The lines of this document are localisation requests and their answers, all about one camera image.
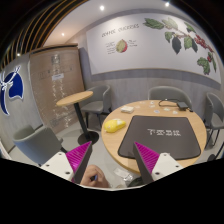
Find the person's hand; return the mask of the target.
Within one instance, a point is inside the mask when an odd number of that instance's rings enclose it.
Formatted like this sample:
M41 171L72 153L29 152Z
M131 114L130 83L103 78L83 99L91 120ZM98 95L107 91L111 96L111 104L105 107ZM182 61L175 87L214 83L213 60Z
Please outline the person's hand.
M109 183L103 171L96 165L89 165L82 177L81 185L97 188L108 188Z

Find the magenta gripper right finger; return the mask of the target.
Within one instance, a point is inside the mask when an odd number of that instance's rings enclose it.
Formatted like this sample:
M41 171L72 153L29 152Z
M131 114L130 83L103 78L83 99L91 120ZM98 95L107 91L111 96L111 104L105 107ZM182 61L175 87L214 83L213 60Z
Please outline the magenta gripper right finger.
M137 161L143 183L152 183L152 171L160 157L160 154L138 142L135 142L133 145L133 153Z

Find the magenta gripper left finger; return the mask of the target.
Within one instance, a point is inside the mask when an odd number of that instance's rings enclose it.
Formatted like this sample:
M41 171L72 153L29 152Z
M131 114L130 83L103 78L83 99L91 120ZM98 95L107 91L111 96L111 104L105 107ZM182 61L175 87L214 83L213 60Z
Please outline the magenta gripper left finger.
M86 170L90 155L92 153L92 142L86 142L66 153L66 158L73 170L73 180L79 184Z

